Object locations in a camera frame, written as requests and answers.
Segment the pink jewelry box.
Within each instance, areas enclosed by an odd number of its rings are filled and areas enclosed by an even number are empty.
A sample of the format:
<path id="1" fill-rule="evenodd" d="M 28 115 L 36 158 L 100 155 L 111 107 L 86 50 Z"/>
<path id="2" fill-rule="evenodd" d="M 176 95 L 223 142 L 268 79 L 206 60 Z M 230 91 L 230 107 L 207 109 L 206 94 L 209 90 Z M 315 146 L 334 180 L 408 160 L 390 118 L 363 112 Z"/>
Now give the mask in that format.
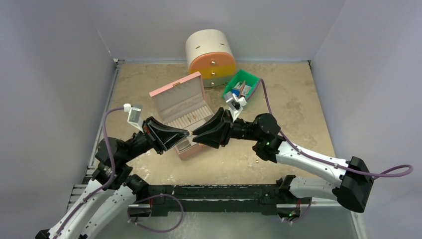
<path id="1" fill-rule="evenodd" d="M 203 79 L 195 72 L 149 93 L 163 124 L 193 131 L 214 116 Z"/>

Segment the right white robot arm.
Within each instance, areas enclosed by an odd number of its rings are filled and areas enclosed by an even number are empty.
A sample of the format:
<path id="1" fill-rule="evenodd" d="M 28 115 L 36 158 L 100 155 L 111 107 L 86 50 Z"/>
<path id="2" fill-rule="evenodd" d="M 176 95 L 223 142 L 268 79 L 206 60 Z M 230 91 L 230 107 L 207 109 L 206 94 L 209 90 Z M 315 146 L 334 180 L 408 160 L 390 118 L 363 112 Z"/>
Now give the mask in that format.
<path id="1" fill-rule="evenodd" d="M 255 141 L 252 149 L 260 159 L 290 165 L 318 177 L 310 182 L 299 176 L 288 180 L 279 190 L 284 202 L 316 197 L 335 200 L 353 212 L 365 211 L 374 180 L 361 158 L 346 160 L 322 155 L 288 142 L 279 131 L 270 113 L 248 122 L 233 120 L 229 110 L 219 108 L 209 121 L 193 131 L 193 141 L 216 149 L 226 146 L 232 138 Z"/>

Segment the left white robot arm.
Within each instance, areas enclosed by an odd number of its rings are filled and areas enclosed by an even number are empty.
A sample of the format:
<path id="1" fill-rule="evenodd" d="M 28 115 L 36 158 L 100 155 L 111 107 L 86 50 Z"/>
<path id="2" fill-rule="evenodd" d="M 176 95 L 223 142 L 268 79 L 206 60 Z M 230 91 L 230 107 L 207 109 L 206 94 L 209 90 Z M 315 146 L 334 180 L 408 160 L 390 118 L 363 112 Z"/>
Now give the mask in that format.
<path id="1" fill-rule="evenodd" d="M 37 239 L 92 239 L 120 211 L 133 203 L 145 203 L 152 210 L 154 203 L 175 196 L 161 192 L 136 174 L 127 163 L 154 150 L 163 154 L 189 136 L 185 129 L 164 125 L 153 117 L 142 120 L 128 117 L 138 129 L 126 141 L 104 136 L 95 155 L 99 161 L 83 193 L 65 216 L 52 228 L 41 230 Z"/>

